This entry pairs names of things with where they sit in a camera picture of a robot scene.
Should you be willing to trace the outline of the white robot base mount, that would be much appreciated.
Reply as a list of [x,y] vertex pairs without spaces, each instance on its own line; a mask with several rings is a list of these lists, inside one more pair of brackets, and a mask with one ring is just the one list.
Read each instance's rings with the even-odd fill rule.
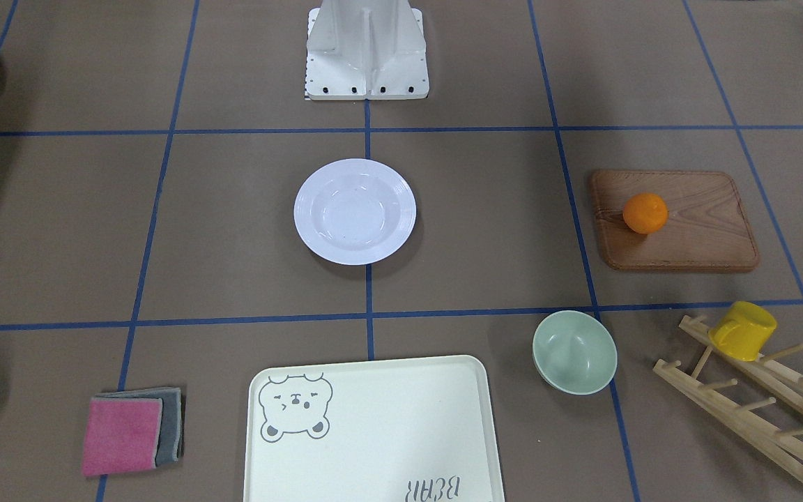
[[323,1],[308,12],[306,48],[310,100],[429,95],[424,17],[408,1]]

